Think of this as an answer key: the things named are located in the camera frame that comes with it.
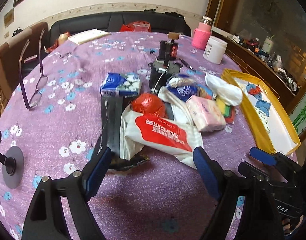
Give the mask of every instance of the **pink tissue pack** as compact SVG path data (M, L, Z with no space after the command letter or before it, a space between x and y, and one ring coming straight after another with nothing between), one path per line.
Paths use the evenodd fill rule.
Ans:
M224 116L216 103L198 96L186 101L192 119L200 132L222 130L226 126Z

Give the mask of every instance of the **sofa backrest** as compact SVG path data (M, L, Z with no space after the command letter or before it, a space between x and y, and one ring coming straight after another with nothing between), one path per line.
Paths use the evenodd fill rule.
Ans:
M42 29L45 29L44 37L48 35L48 24L41 22L31 27L25 28L21 33L10 38L0 46L0 87L4 96L9 100L12 92L19 84L19 59L26 40L30 44L24 53L23 58L27 58L39 53L39 39Z
M147 21L152 32L180 32L191 36L191 29L183 18L156 12L107 12L73 17L55 22L50 29L49 46L52 46L59 35L69 32L71 35L83 31L98 29L107 32L118 32L123 24L135 21Z

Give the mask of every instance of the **purple tablecloth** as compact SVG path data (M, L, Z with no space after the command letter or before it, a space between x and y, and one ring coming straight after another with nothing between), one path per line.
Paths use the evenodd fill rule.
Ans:
M21 89L13 93L0 119L0 152L19 146L25 158L25 171L18 188L10 190L3 182L0 164L0 220L15 239L21 238L22 226L34 191L44 175L63 178L81 170L101 134L99 87L107 72L137 72L149 91L148 79L161 33L112 33L77 46L67 41L43 60L47 86L42 100L33 110L25 108ZM220 65L203 58L203 51L181 36L178 56L199 70L181 72L193 75L205 84L204 73L220 76L225 68L240 70L226 55ZM60 58L60 55L72 54ZM25 79L28 97L39 79L35 68ZM204 149L223 169L236 174L240 162L248 161L255 142L243 114L236 109L233 125L221 131L203 133ZM129 172L108 172L89 206L105 237L109 239L199 239L208 224L216 201L212 199L196 170L173 156L145 147L150 161ZM240 219L243 199L237 203L234 221L227 239L233 239ZM73 239L79 239L63 199L67 225Z

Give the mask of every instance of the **blue gripper pad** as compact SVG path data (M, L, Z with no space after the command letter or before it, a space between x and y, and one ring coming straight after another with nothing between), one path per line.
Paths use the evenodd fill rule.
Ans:
M97 194L99 187L106 174L106 171L109 168L111 160L112 160L111 150L109 147L107 147L102 157L96 164L94 170L92 171L89 179L86 182L86 193L85 193L86 199L89 200L91 197L94 197Z
M260 162L270 165L270 166L275 166L276 165L276 159L274 158L274 155L268 154L267 152L264 152L257 147L252 147L251 150L249 150L249 154L259 160Z
M202 177L207 192L211 197L220 200L222 194L219 189L218 180L209 166L212 161L202 147L197 147L193 151L193 161L197 168L198 173Z

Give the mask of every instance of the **eyeglass temple arm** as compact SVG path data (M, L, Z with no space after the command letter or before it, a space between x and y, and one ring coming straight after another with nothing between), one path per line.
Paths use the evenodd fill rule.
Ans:
M21 73L21 63L22 63L22 59L23 59L23 55L24 55L24 52L26 51L26 48L29 46L30 44L30 41L29 40L26 40L26 43L23 47L23 50L20 54L20 59L19 59L19 77L20 77L20 86L21 86L21 91L22 91L22 95L23 95L23 100L24 100L24 103L26 105L26 108L29 107L29 101L28 101L28 98L26 96L26 90L24 88L24 84L23 84L23 78L22 78L22 73Z
M43 34L44 34L44 29L42 29L40 40L39 40L39 62L40 62L40 74L42 77L43 77L43 64L42 64L42 59L41 59L41 42L42 42Z

